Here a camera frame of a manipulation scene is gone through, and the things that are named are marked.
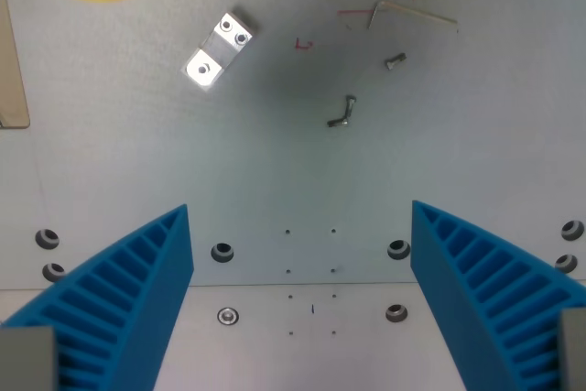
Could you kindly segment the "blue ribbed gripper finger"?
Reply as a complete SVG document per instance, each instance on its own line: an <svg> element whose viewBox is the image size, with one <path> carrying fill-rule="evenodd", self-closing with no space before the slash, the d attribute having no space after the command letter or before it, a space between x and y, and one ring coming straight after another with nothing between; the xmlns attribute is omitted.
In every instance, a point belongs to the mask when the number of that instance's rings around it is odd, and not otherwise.
<svg viewBox="0 0 586 391"><path fill-rule="evenodd" d="M525 250L421 201L411 269L468 390L559 390L559 314L585 288Z"/></svg>
<svg viewBox="0 0 586 391"><path fill-rule="evenodd" d="M4 327L55 332L60 390L152 390L192 274L180 205L86 260Z"/></svg>

